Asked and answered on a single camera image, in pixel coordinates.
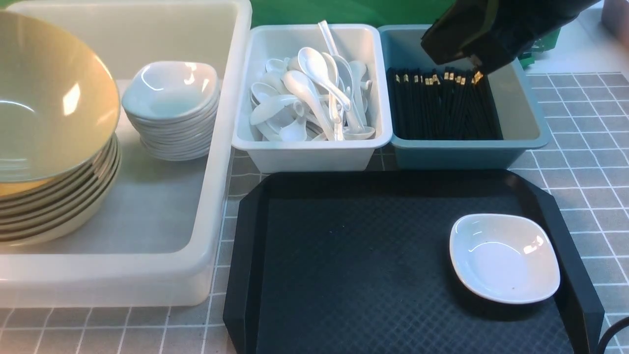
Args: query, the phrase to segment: stacked white dishes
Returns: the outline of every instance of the stacked white dishes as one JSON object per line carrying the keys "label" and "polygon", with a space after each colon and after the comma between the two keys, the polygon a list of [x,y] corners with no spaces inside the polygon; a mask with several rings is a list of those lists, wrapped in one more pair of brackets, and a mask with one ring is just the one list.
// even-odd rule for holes
{"label": "stacked white dishes", "polygon": [[61,176],[0,184],[0,246],[42,243],[78,229],[100,208],[120,161],[114,135],[94,158]]}
{"label": "stacked white dishes", "polygon": [[65,30],[0,11],[0,246],[64,236],[118,175],[118,88]]}
{"label": "stacked white dishes", "polygon": [[155,62],[136,74],[122,106],[151,156],[185,161],[208,154],[219,95],[213,67]]}

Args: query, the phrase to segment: blue container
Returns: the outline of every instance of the blue container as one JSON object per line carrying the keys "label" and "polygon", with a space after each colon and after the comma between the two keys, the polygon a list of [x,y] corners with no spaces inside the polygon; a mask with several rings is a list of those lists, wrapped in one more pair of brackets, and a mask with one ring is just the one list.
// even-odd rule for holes
{"label": "blue container", "polygon": [[[429,25],[392,25],[378,28],[384,67],[397,69],[439,67],[420,42]],[[468,60],[449,63],[471,69]],[[504,140],[405,140],[393,133],[401,169],[508,168],[528,149],[539,149],[551,134],[542,110],[518,61],[489,75]]]}

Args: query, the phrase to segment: spoon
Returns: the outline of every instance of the spoon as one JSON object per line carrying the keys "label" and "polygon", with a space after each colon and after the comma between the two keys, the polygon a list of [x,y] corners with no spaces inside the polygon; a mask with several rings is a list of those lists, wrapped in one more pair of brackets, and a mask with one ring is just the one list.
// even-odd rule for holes
{"label": "spoon", "polygon": [[282,75],[277,71],[270,71],[262,75],[260,81],[276,89],[280,94],[290,94],[282,84]]}
{"label": "spoon", "polygon": [[288,60],[288,70],[301,71],[297,57],[292,57],[290,60]]}
{"label": "spoon", "polygon": [[326,140],[328,140],[328,138],[325,137],[324,133],[321,133],[317,135],[316,137],[313,137],[312,141],[326,141]]}
{"label": "spoon", "polygon": [[258,102],[258,100],[253,97],[253,93],[251,93],[251,91],[249,92],[249,101],[251,101],[252,108],[258,107],[258,105],[260,104],[260,102]]}
{"label": "spoon", "polygon": [[355,103],[358,106],[357,107],[358,112],[361,113],[359,115],[360,121],[363,123],[363,125],[367,125],[367,117],[364,114],[365,107],[362,104],[362,91],[360,88],[360,81],[362,80],[362,77],[365,76],[365,73],[367,72],[367,66],[363,62],[354,60],[350,62],[350,70],[352,73],[352,86],[356,88],[352,90],[352,94],[353,94],[352,103]]}
{"label": "spoon", "polygon": [[306,114],[306,109],[301,101],[295,101],[295,103],[292,104],[292,110],[295,111],[295,114],[299,117],[303,117],[304,114]]}
{"label": "spoon", "polygon": [[299,50],[297,60],[304,74],[334,95],[343,106],[343,110],[350,110],[352,106],[350,99],[330,81],[328,66],[325,64],[325,59],[321,53],[310,47],[304,47]]}
{"label": "spoon", "polygon": [[[349,89],[347,94],[349,95],[349,97],[351,97],[351,100],[353,101],[352,92],[355,88],[353,86],[350,64],[347,62],[347,60],[345,60],[345,58],[341,57],[340,55],[332,55],[332,57],[337,63],[338,78],[343,81],[345,85],[349,85],[346,86],[346,89]],[[360,119],[360,112],[358,111],[356,105],[352,105],[351,110],[347,112],[347,125],[355,133],[360,133],[365,130],[365,125]]]}
{"label": "spoon", "polygon": [[269,59],[267,63],[264,65],[264,68],[267,72],[279,72],[283,74],[286,72],[286,67],[288,65],[288,61],[279,60],[279,59]]}
{"label": "spoon", "polygon": [[276,116],[283,109],[292,105],[296,101],[299,101],[299,98],[293,94],[281,94],[279,96],[267,98],[258,107],[254,108],[253,112],[251,112],[251,125],[258,125],[266,122],[268,119]]}
{"label": "spoon", "polygon": [[255,127],[258,128],[260,133],[262,133],[262,136],[267,138],[268,141],[282,141],[282,138],[280,138],[279,135],[266,124],[266,122],[260,123]]}
{"label": "spoon", "polygon": [[[334,58],[328,53],[321,53],[328,67],[328,78],[338,87],[338,69]],[[342,141],[343,139],[343,120],[337,111],[337,99],[330,94],[330,103],[328,105],[328,114],[334,123],[334,140]]]}
{"label": "spoon", "polygon": [[306,133],[306,118],[299,117],[282,128],[279,131],[279,137],[282,141],[306,141],[308,134]]}
{"label": "spoon", "polygon": [[299,97],[301,100],[306,102],[308,106],[310,106],[310,109],[313,111],[319,126],[323,129],[323,132],[328,140],[334,140],[334,130],[332,128],[331,121],[326,116],[325,111],[323,111],[323,107],[318,98],[319,94],[317,93],[315,84],[312,80],[310,80],[303,72],[295,70],[287,71],[282,79],[286,88],[292,94]]}
{"label": "spoon", "polygon": [[332,32],[330,31],[328,22],[323,20],[317,23],[317,25],[319,25],[319,29],[321,30],[321,34],[323,35],[325,45],[328,47],[330,55],[338,55],[337,44],[334,42],[334,37],[332,37]]}
{"label": "spoon", "polygon": [[343,136],[345,140],[367,140],[376,132],[372,127],[365,127],[365,131],[361,133],[353,133],[349,127],[343,128]]}
{"label": "spoon", "polygon": [[272,86],[265,83],[253,83],[251,85],[251,94],[258,104],[264,102],[269,97],[278,96],[279,92]]}
{"label": "spoon", "polygon": [[374,83],[374,82],[373,82],[373,81],[371,81],[371,80],[361,81],[361,82],[360,82],[360,88],[361,88],[363,91],[368,91],[368,90],[371,88],[371,85],[372,85],[373,83]]}

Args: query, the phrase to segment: gray tiled mat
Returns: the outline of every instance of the gray tiled mat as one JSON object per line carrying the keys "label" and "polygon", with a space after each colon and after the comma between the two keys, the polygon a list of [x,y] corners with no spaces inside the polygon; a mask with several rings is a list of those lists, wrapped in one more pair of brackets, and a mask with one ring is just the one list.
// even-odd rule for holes
{"label": "gray tiled mat", "polygon": [[[554,139],[524,154],[513,171],[557,199],[613,323],[629,314],[629,82],[615,73],[535,75],[529,82]],[[378,149],[369,169],[396,169],[393,153],[391,146]],[[232,155],[218,266],[207,301],[171,309],[0,309],[0,328],[6,328],[0,353],[235,354],[221,322],[235,217],[238,201],[265,176],[245,152]],[[608,353],[629,354],[629,333],[618,339]]]}

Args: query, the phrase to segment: bowl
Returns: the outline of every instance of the bowl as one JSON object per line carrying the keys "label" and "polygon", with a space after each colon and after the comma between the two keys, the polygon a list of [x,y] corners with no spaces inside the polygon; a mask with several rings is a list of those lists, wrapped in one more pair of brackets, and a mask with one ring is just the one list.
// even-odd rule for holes
{"label": "bowl", "polygon": [[95,159],[85,163],[86,169],[77,170],[82,177],[74,179],[73,174],[68,175],[67,179],[72,182],[67,186],[51,193],[40,190],[32,195],[46,194],[46,205],[37,198],[9,208],[0,205],[0,247],[45,242],[80,227],[94,215],[108,194],[120,170],[120,162],[121,149],[114,135]]}
{"label": "bowl", "polygon": [[208,153],[219,92],[207,64],[154,62],[135,75],[122,106],[151,156],[184,161]]}
{"label": "bowl", "polygon": [[465,287],[502,304],[533,304],[559,288],[559,264],[550,240],[524,217],[460,218],[450,233],[450,259]]}
{"label": "bowl", "polygon": [[218,85],[216,70],[207,64],[154,62],[133,78],[122,105],[146,120],[186,120],[217,99]]}
{"label": "bowl", "polygon": [[118,88],[77,37],[0,11],[0,183],[51,178],[98,153],[120,115]]}

